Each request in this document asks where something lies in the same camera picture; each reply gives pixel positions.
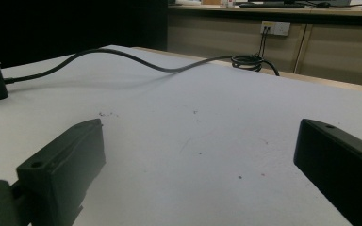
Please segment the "black keyboard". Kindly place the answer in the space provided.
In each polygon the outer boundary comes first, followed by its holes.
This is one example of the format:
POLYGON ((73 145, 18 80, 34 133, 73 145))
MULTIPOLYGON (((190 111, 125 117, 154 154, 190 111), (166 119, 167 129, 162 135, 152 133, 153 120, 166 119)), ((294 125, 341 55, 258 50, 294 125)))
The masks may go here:
POLYGON ((284 3, 242 3, 239 4, 240 8, 304 8, 302 4, 284 4, 284 3))

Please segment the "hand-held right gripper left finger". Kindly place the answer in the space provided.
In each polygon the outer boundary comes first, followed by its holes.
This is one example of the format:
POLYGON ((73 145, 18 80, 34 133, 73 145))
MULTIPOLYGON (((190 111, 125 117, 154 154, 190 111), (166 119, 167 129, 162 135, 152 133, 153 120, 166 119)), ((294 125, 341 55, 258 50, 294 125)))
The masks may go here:
POLYGON ((17 167, 33 226, 72 226, 106 163, 102 123, 80 122, 17 167))

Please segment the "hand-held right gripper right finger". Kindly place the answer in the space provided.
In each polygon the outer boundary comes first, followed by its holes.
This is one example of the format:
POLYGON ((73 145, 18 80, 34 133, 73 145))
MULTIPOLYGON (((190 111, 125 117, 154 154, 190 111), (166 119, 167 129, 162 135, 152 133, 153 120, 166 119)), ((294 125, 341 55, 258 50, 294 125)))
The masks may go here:
POLYGON ((301 120, 294 164, 353 226, 362 226, 362 140, 321 121, 301 120))

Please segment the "black curtain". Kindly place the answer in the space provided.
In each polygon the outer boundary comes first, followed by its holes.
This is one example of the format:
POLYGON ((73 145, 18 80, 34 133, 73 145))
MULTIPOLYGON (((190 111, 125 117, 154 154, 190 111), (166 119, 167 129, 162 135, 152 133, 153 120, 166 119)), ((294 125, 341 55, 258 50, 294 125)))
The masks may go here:
POLYGON ((166 0, 0 0, 0 63, 120 45, 167 48, 166 0))

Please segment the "white wall socket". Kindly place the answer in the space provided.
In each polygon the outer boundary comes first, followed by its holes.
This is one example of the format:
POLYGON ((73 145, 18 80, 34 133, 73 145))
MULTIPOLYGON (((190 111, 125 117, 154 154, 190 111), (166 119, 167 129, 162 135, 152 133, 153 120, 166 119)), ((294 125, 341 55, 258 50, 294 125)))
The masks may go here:
POLYGON ((263 21, 261 24, 260 33, 286 37, 289 33, 289 29, 290 22, 263 21))

